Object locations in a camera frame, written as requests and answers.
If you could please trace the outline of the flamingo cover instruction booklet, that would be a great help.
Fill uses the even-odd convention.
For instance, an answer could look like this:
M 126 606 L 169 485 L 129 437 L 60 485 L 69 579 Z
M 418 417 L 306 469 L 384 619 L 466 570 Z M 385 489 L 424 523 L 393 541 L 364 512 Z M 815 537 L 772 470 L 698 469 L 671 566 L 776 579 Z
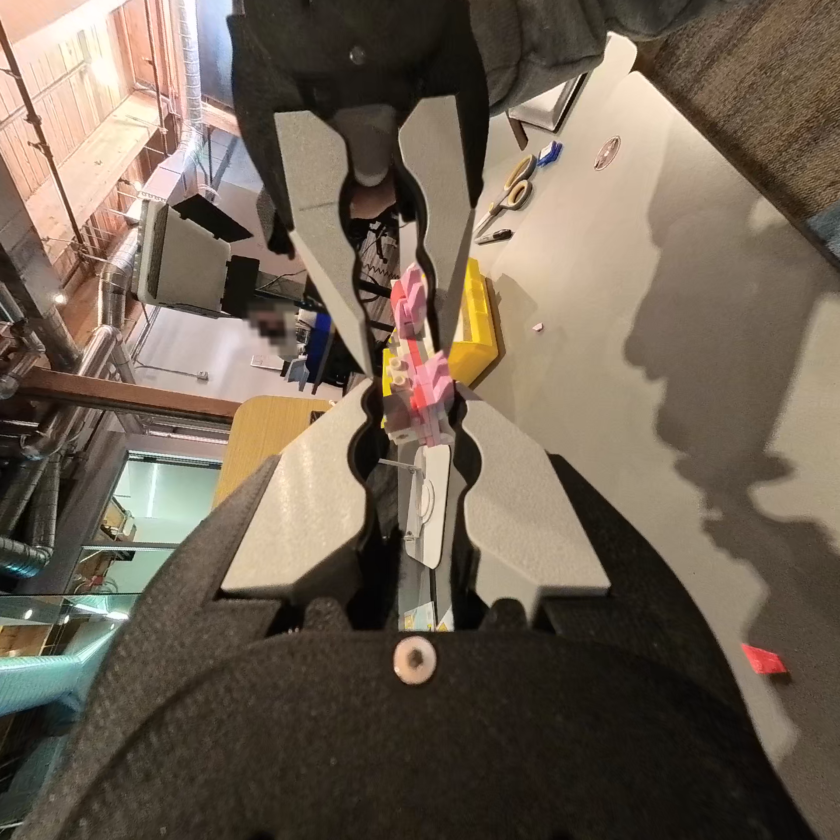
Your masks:
M 398 629 L 401 632 L 452 632 L 455 630 L 455 620 L 452 607 L 438 616 L 436 605 L 426 602 L 404 612 L 398 619 Z

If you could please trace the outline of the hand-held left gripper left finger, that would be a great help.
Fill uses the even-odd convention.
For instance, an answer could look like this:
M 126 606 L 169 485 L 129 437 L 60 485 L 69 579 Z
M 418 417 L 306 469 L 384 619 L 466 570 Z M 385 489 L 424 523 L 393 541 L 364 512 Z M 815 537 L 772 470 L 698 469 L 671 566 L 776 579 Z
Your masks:
M 353 597 L 373 528 L 380 386 L 363 380 L 276 459 L 221 583 L 232 597 Z

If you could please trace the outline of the grey flat device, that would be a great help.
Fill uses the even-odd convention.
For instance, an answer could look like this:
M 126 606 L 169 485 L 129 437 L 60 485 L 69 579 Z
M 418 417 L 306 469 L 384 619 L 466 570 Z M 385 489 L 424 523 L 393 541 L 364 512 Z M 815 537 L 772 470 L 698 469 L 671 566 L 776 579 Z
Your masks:
M 585 72 L 506 112 L 509 127 L 520 151 L 524 151 L 529 143 L 527 126 L 550 133 L 560 130 L 589 76 L 590 73 Z

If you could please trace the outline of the silver ceiling duct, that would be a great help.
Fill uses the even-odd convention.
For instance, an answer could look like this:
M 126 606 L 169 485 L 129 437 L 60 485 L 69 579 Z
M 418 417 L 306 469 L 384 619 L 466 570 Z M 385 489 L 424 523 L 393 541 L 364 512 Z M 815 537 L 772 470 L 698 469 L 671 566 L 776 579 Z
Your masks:
M 104 264 L 98 286 L 99 323 L 80 360 L 76 376 L 102 377 L 110 365 L 119 377 L 134 383 L 133 367 L 122 336 L 126 298 L 131 291 L 139 229 L 132 227 Z M 90 408 L 64 405 L 50 415 L 43 437 L 31 445 L 35 458 L 25 457 L 2 497 L 2 576 L 35 577 L 51 560 L 56 542 L 62 452 L 71 433 L 81 431 Z

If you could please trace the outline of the grey desk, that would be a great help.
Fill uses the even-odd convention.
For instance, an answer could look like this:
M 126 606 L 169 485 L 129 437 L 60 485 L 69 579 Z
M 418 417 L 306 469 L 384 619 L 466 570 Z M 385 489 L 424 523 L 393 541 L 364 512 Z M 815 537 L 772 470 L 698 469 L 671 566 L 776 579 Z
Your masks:
M 789 791 L 838 838 L 838 270 L 635 57 L 610 35 L 560 158 L 498 220 L 514 235 L 472 251 L 502 347 L 476 391 L 668 561 Z M 742 644 L 789 674 L 756 675 Z

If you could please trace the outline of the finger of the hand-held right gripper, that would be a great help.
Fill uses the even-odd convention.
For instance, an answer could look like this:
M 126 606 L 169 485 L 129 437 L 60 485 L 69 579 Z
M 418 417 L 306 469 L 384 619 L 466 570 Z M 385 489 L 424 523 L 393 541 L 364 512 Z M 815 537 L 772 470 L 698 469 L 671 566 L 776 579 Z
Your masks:
M 427 279 L 427 320 L 434 347 L 450 350 L 475 218 L 456 97 L 421 99 L 398 130 L 397 149 L 400 173 L 414 204 L 415 256 Z
M 358 257 L 341 218 L 342 189 L 350 173 L 347 145 L 309 111 L 277 112 L 274 121 L 290 205 L 291 242 L 344 345 L 362 373 L 372 378 L 374 343 L 354 285 Z

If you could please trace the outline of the white studio light panel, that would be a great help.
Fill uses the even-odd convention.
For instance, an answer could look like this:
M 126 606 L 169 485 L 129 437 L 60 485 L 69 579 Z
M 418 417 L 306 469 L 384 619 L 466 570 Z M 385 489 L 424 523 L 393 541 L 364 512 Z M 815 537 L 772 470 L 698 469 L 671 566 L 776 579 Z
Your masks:
M 247 319 L 259 260 L 232 253 L 253 235 L 205 197 L 176 205 L 144 198 L 132 291 L 143 304 L 219 319 Z

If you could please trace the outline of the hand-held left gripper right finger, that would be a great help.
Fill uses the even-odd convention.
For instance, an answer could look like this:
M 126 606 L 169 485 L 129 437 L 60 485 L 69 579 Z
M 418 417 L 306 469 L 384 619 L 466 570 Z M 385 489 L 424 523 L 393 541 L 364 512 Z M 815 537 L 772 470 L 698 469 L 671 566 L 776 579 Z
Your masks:
M 478 561 L 483 602 L 600 597 L 610 582 L 546 451 L 496 408 L 460 385 L 460 430 L 478 453 L 468 479 L 465 534 Z

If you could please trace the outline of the person's right forearm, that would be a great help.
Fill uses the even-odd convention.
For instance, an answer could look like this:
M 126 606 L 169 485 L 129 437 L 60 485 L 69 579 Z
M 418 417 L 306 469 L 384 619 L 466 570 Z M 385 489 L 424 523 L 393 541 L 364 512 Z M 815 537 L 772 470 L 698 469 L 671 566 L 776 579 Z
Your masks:
M 470 1 L 469 20 L 496 116 L 593 70 L 607 41 L 607 2 Z

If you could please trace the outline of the small red brick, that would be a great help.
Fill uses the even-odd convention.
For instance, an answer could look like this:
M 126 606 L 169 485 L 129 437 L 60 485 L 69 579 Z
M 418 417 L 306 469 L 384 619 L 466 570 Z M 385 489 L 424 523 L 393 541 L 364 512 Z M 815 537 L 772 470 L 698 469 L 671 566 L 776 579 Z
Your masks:
M 741 649 L 756 675 L 784 676 L 789 674 L 789 669 L 776 653 L 750 644 L 742 644 Z

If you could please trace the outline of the grey handled scissors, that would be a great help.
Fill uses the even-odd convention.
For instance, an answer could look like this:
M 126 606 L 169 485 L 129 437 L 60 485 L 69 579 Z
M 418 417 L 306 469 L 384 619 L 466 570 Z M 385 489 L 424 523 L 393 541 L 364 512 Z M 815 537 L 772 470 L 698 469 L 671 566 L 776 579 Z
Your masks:
M 537 169 L 538 158 L 529 154 L 511 171 L 500 193 L 488 204 L 486 212 L 474 226 L 475 238 L 482 235 L 502 212 L 517 211 L 529 201 L 533 184 L 531 177 Z

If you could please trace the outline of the pink brick animal model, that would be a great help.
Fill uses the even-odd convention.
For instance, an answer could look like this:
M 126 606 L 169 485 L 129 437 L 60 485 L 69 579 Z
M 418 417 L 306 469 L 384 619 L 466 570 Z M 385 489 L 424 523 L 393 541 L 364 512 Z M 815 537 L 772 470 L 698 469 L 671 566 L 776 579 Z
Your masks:
M 393 281 L 390 303 L 395 325 L 383 352 L 382 426 L 396 445 L 451 446 L 455 383 L 446 354 L 434 348 L 427 280 L 417 264 Z

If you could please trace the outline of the yellow storage bin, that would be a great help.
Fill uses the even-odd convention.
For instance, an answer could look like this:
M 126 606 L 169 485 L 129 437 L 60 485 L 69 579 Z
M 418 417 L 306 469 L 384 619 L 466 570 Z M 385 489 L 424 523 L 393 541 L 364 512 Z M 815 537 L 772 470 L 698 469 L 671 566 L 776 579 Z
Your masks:
M 409 354 L 409 343 L 411 342 L 403 341 L 394 329 L 382 355 L 383 396 L 392 393 L 389 368 L 391 359 L 397 355 Z M 425 361 L 432 353 L 431 343 L 426 339 L 419 339 L 415 343 L 419 350 L 419 358 Z M 481 378 L 497 362 L 498 355 L 497 328 L 490 305 L 487 279 L 481 273 L 478 259 L 469 257 L 458 325 L 448 355 L 450 374 L 457 382 L 475 390 Z

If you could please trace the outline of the person's right hand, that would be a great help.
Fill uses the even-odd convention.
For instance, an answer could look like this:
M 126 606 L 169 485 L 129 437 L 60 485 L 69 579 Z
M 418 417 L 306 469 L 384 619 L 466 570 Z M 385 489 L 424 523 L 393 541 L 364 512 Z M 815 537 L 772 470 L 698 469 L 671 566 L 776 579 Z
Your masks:
M 350 196 L 350 217 L 374 219 L 395 203 L 395 188 L 391 180 L 384 180 L 375 186 L 354 185 Z

